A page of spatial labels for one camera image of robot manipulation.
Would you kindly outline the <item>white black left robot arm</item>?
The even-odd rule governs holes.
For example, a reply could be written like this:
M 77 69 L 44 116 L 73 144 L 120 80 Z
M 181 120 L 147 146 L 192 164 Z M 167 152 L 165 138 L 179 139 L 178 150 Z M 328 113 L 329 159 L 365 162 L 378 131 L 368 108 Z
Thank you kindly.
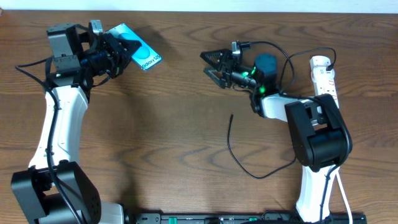
M 79 150 L 95 77 L 121 75 L 143 42 L 124 25 L 105 31 L 99 20 L 59 24 L 47 37 L 42 134 L 28 168 L 12 175 L 11 189 L 29 223 L 131 223 L 122 204 L 101 200 L 80 167 Z

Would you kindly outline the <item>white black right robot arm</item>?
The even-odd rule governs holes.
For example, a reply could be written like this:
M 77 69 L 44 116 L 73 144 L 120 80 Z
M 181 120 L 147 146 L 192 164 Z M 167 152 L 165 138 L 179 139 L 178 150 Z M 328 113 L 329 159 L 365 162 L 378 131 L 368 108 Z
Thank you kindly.
M 340 113 L 335 87 L 335 60 L 323 55 L 310 59 L 314 96 L 292 96 L 277 84 L 277 59 L 260 54 L 252 67 L 245 67 L 243 48 L 202 52 L 209 65 L 204 72 L 220 88 L 235 88 L 249 94 L 253 112 L 263 118 L 288 124 L 295 159 L 302 165 L 300 195 L 295 219 L 300 223 L 353 223 L 330 213 L 333 182 L 341 181 L 339 169 L 353 143 Z

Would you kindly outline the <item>silver Galaxy smartphone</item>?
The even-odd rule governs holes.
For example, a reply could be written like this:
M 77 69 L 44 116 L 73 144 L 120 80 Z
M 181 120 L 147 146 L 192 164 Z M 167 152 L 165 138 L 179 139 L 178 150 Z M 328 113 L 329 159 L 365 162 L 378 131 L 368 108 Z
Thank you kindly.
M 134 53 L 131 55 L 134 61 L 143 70 L 150 70 L 162 61 L 162 57 L 142 38 L 140 38 L 130 27 L 122 23 L 106 31 L 120 40 L 128 40 L 132 44 Z

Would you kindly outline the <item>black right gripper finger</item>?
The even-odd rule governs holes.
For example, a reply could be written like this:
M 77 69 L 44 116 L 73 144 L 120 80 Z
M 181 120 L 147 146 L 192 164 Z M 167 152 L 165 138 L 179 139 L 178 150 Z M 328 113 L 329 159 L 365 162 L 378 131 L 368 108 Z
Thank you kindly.
M 202 52 L 200 57 L 211 67 L 221 67 L 223 62 L 228 58 L 228 54 L 228 49 L 221 49 Z
M 214 68 L 204 68 L 203 72 L 210 77 L 220 88 L 225 89 L 226 87 L 226 81 L 223 78 L 223 74 L 219 73 L 217 70 Z

